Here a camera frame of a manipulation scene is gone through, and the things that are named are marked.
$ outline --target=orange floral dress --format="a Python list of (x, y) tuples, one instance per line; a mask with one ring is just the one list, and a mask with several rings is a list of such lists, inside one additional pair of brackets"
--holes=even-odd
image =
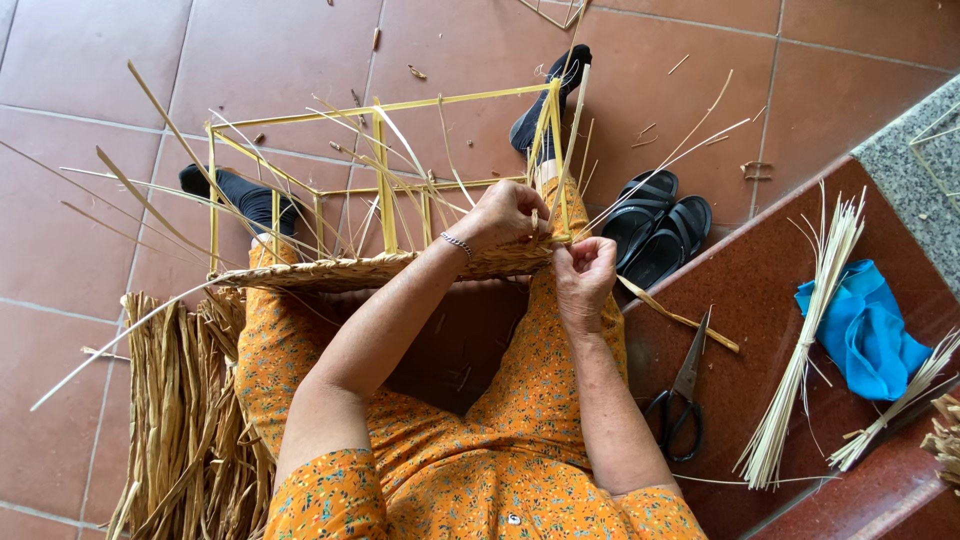
[[(587, 213), (574, 185), (567, 194), (577, 231)], [(260, 251), (251, 265), (273, 263)], [(372, 450), (320, 455), (294, 471), (274, 494), (265, 538), (703, 538), (672, 492), (614, 500), (594, 484), (554, 285), (549, 268), (533, 278), (500, 370), (465, 417), (381, 388), (367, 413)], [(603, 321), (625, 380), (612, 296)], [(335, 332), (282, 292), (247, 291), (236, 389), (274, 456), (294, 391)]]

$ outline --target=woman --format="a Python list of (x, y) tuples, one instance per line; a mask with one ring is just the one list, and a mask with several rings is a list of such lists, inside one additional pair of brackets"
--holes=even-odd
[[(571, 60), (563, 98), (589, 49)], [(542, 101), (511, 129), (518, 150)], [(490, 187), (448, 241), (433, 242), (339, 330), (293, 298), (247, 291), (236, 387), (276, 458), (267, 538), (703, 536), (625, 382), (612, 240), (553, 246), (499, 372), (465, 417), (381, 387), (470, 254), (528, 237), (533, 209), (547, 216), (558, 171), (552, 147), (541, 158), (545, 201), (525, 185)], [(181, 173), (185, 188), (195, 173)], [(269, 224), (258, 202), (269, 192), (226, 171), (217, 178)], [(567, 193), (576, 233), (586, 212), (575, 184)], [(296, 258), (288, 246), (279, 255)], [(274, 263), (256, 240), (250, 256)]]

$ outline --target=black sandal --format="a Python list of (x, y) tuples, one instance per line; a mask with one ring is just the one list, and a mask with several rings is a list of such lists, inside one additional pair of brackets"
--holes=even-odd
[[(650, 173), (635, 176), (620, 190), (623, 197), (643, 182)], [(617, 205), (604, 225), (602, 236), (616, 242), (616, 270), (626, 268), (636, 250), (650, 238), (659, 221), (673, 204), (677, 194), (677, 176), (670, 171), (660, 171), (634, 191), (629, 199)]]
[(710, 205), (703, 197), (683, 197), (628, 261), (622, 276), (642, 289), (662, 282), (700, 249), (709, 233), (712, 217)]

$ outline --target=bundle of thin sticks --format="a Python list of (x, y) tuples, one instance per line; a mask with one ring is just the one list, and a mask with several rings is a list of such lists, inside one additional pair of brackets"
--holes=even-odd
[(763, 419), (756, 427), (754, 436), (751, 437), (747, 448), (744, 449), (743, 454), (733, 466), (733, 469), (736, 470), (741, 462), (744, 464), (740, 476), (749, 482), (751, 489), (765, 489), (771, 483), (776, 484), (780, 478), (780, 459), (783, 455), (783, 443), (786, 440), (787, 423), (790, 421), (790, 413), (793, 411), (793, 404), (801, 387), (803, 388), (804, 412), (809, 417), (809, 410), (806, 406), (805, 376), (808, 366), (812, 365), (816, 369), (816, 365), (810, 362), (808, 356), (810, 346), (813, 345), (817, 327), (820, 326), (820, 319), (827, 310), (827, 305), (833, 298), (837, 285), (843, 279), (842, 271), (844, 265), (847, 264), (847, 258), (850, 257), (856, 240), (863, 232), (861, 215), (864, 197), (867, 193), (866, 186), (863, 188), (863, 194), (859, 201), (856, 201), (855, 197), (849, 201), (841, 201), (842, 195), (837, 196), (829, 233), (826, 234), (827, 201), (823, 182), (820, 182), (820, 192), (822, 207), (819, 233), (810, 225), (809, 221), (806, 221), (806, 224), (810, 228), (812, 238), (801, 229), (801, 232), (804, 232), (804, 236), (813, 247), (816, 269), (810, 307), (807, 310), (804, 325), (800, 330), (800, 339), (793, 349), (793, 354), (787, 363), (786, 372), (783, 374), (783, 379), (780, 380), (773, 401), (770, 402), (763, 414)]
[[(956, 376), (953, 376), (947, 380), (944, 380), (940, 384), (937, 384), (933, 388), (930, 388), (930, 384), (933, 383), (933, 379), (944, 369), (958, 346), (960, 346), (960, 331), (954, 329), (953, 331), (949, 332), (947, 336), (944, 337), (944, 339), (937, 345), (937, 347), (933, 350), (933, 354), (930, 355), (930, 358), (921, 364), (920, 369), (917, 370), (917, 374), (914, 375), (910, 383), (907, 384), (906, 391), (902, 396), (900, 396), (899, 399), (890, 405), (890, 407), (887, 408), (887, 410), (865, 430), (857, 430), (853, 433), (844, 435), (844, 438), (853, 437), (853, 440), (844, 445), (844, 447), (840, 450), (830, 455), (830, 457), (827, 459), (827, 462), (830, 464), (830, 466), (833, 467), (839, 465), (839, 469), (841, 471), (849, 471), (857, 459), (859, 459), (864, 451), (867, 450), (867, 447), (870, 446), (870, 442), (874, 440), (874, 437), (876, 437), (880, 430), (886, 428), (887, 424), (889, 424), (889, 422), (893, 420), (895, 416), (900, 414), (900, 412), (905, 408), (922, 399), (930, 392), (936, 390), (951, 380), (956, 379)], [(946, 408), (941, 408), (940, 410), (947, 415), (948, 410)], [(957, 454), (956, 459), (957, 462), (960, 463), (960, 454)]]
[[(937, 471), (937, 478), (946, 480), (960, 487), (960, 402), (953, 396), (944, 394), (943, 397), (932, 401), (940, 414), (944, 416), (943, 427), (937, 419), (933, 419), (933, 433), (924, 437), (920, 448), (937, 456), (937, 461), (944, 464), (945, 471)], [(954, 489), (960, 497), (960, 489)]]
[[(172, 304), (131, 332), (127, 484), (107, 539), (262, 538), (275, 464), (233, 392), (244, 302), (207, 291), (197, 313)], [(128, 294), (128, 326), (160, 304)]]

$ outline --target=scissor blade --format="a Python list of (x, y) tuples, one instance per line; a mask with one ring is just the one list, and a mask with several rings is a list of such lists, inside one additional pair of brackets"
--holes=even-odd
[(700, 321), (700, 328), (697, 335), (693, 338), (693, 344), (690, 345), (689, 352), (686, 353), (684, 365), (677, 374), (677, 379), (673, 381), (673, 390), (684, 396), (687, 401), (693, 401), (693, 386), (697, 382), (697, 367), (700, 365), (700, 356), (704, 352), (704, 342), (707, 339), (707, 324), (709, 323), (710, 313), (704, 313), (704, 318)]

